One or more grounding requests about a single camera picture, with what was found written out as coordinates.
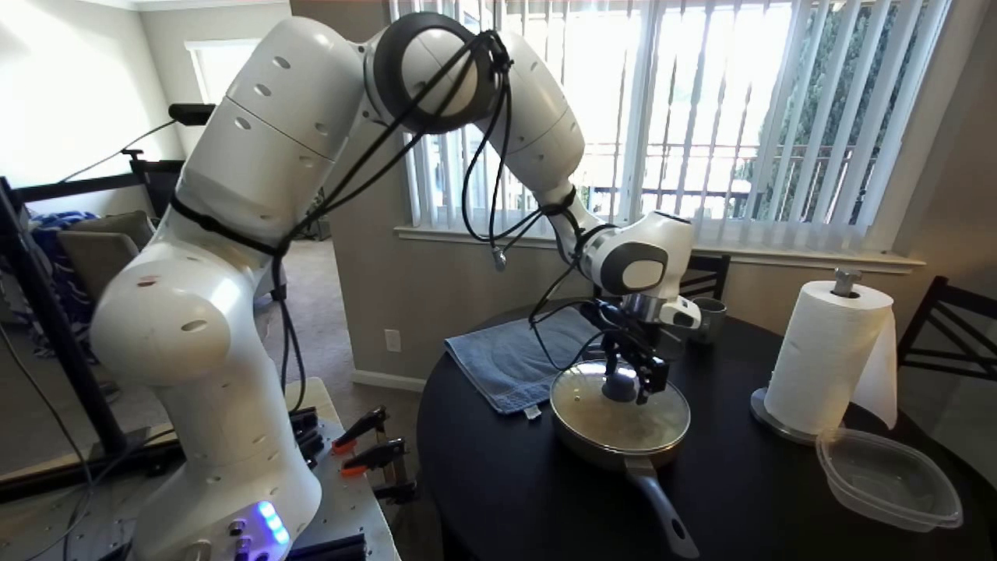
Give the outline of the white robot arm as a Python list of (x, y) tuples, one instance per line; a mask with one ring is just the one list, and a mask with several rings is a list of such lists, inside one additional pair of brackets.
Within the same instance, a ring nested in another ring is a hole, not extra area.
[(293, 239), (379, 180), (363, 154), (343, 154), (369, 122), (383, 138), (481, 126), (553, 227), (565, 261), (620, 302), (623, 325), (700, 325), (678, 294), (693, 223), (588, 213), (572, 184), (583, 131), (525, 40), (408, 13), (354, 42), (290, 15), (208, 111), (152, 239), (105, 282), (91, 321), (101, 365), (159, 397), (183, 451), (137, 517), (131, 561), (282, 561), (314, 521), (320, 483), (253, 300), (282, 288)]

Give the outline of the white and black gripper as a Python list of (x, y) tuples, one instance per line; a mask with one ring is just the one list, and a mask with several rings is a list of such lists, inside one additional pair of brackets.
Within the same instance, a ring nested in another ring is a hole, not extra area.
[(637, 365), (641, 403), (666, 388), (666, 357), (704, 336), (704, 315), (693, 300), (595, 295), (583, 305), (583, 315), (603, 334), (601, 353), (607, 387), (630, 384), (620, 371), (620, 355), (648, 355)]

